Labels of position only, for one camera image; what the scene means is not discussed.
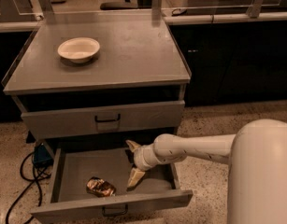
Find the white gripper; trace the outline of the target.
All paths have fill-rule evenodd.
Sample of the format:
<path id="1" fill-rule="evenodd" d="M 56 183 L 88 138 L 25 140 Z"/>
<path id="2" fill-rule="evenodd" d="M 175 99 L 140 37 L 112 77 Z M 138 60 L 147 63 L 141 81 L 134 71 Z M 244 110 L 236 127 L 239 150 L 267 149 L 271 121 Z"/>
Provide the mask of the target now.
<path id="1" fill-rule="evenodd" d="M 131 189 L 145 175 L 144 171 L 160 165 L 161 162 L 155 153 L 154 144 L 141 146 L 132 140 L 126 140 L 126 144 L 129 146 L 130 151 L 134 153 L 134 164 L 137 167 L 131 169 L 127 182 L 127 188 Z"/>

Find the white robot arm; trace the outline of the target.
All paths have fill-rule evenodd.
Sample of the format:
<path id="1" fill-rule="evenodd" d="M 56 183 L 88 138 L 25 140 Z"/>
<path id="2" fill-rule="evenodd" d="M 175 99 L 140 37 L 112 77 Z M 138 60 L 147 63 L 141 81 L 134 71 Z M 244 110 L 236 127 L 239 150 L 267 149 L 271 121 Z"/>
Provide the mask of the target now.
<path id="1" fill-rule="evenodd" d="M 126 142 L 135 187 L 157 165 L 188 157 L 228 165 L 227 224 L 287 224 L 287 123 L 258 119 L 236 134 L 184 138 L 161 134 L 149 145 Z"/>

